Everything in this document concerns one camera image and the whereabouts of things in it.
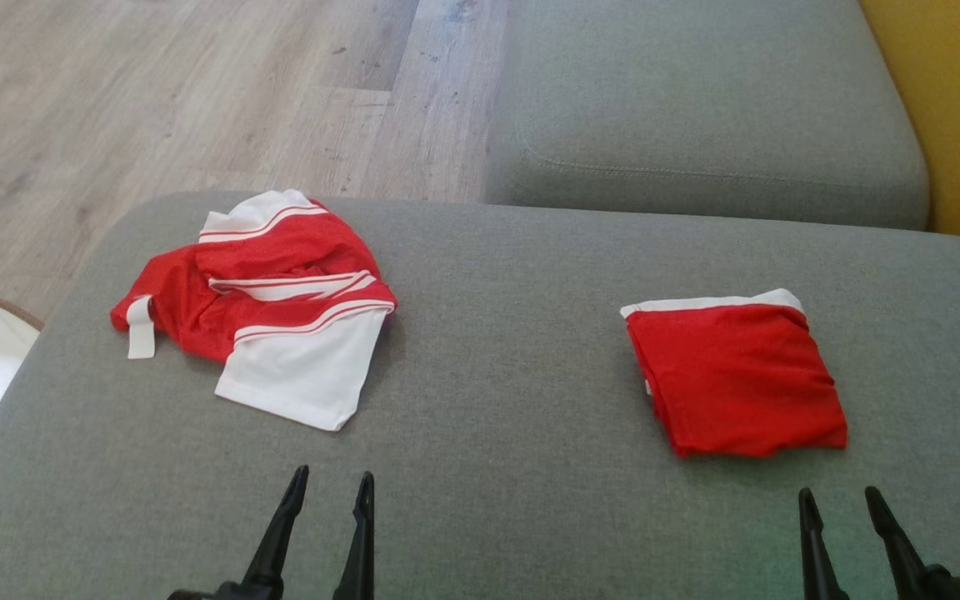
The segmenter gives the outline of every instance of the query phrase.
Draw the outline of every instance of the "gray sofa seat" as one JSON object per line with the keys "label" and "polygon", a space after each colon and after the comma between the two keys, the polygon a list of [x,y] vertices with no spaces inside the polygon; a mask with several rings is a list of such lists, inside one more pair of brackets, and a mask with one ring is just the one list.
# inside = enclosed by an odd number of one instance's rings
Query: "gray sofa seat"
{"label": "gray sofa seat", "polygon": [[[213,396],[107,312],[245,193],[163,198],[107,235],[0,407],[0,600],[165,598],[239,578],[312,469],[289,598],[330,598],[363,471],[382,599],[799,598],[811,486],[841,584],[894,596],[862,491],[960,573],[960,238],[722,217],[330,201],[400,300],[361,406],[319,432]],[[679,460],[618,309],[788,288],[837,381],[845,452]]]}
{"label": "gray sofa seat", "polygon": [[509,37],[494,202],[925,227],[854,0],[522,0]]}

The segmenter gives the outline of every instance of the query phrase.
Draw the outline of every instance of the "folded fabric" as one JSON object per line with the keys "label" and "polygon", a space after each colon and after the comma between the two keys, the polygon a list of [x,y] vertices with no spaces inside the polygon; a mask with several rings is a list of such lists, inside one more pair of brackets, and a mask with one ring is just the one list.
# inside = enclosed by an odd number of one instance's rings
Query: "folded fabric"
{"label": "folded fabric", "polygon": [[677,456],[847,446],[834,382],[788,290],[648,301],[621,316]]}
{"label": "folded fabric", "polygon": [[152,357],[163,331],[225,364],[221,398],[338,430],[396,305],[350,225],[288,190],[210,212],[198,242],[150,259],[110,318],[130,358]]}

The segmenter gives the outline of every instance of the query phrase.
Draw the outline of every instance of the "black tongs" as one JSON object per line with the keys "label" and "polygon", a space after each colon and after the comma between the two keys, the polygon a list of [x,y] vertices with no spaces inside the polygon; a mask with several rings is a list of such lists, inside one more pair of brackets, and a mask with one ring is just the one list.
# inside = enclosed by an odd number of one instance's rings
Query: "black tongs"
{"label": "black tongs", "polygon": [[[950,576],[942,565],[925,566],[880,490],[865,487],[865,502],[872,527],[887,548],[898,600],[960,600],[960,577]],[[847,593],[835,581],[828,550],[824,549],[820,534],[823,527],[810,487],[803,487],[799,493],[799,531],[805,600],[848,600]]]}
{"label": "black tongs", "polygon": [[[283,559],[287,557],[294,519],[302,511],[308,479],[309,467],[299,467],[294,472],[241,582],[226,581],[212,595],[178,589],[168,600],[282,600]],[[374,494],[373,474],[366,472],[354,503],[357,526],[347,555],[347,566],[343,569],[339,587],[332,593],[332,600],[373,600]]]}

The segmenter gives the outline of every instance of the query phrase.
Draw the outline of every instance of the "gray cushion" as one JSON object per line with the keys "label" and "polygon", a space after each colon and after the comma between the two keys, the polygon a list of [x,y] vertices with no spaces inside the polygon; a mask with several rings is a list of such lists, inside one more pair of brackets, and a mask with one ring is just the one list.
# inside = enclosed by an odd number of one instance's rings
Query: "gray cushion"
{"label": "gray cushion", "polygon": [[[127,361],[107,316],[150,255],[242,193],[126,217],[0,407],[0,599],[164,598],[239,578],[312,468],[285,578],[330,598],[363,471],[380,598],[796,598],[812,486],[842,584],[892,596],[862,491],[960,572],[960,238],[888,229],[423,202],[329,202],[401,301],[358,414],[318,432],[213,396],[220,366]],[[846,452],[678,460],[618,315],[786,286]]]}
{"label": "gray cushion", "polygon": [[923,228],[921,149],[854,0],[522,0],[500,203]]}

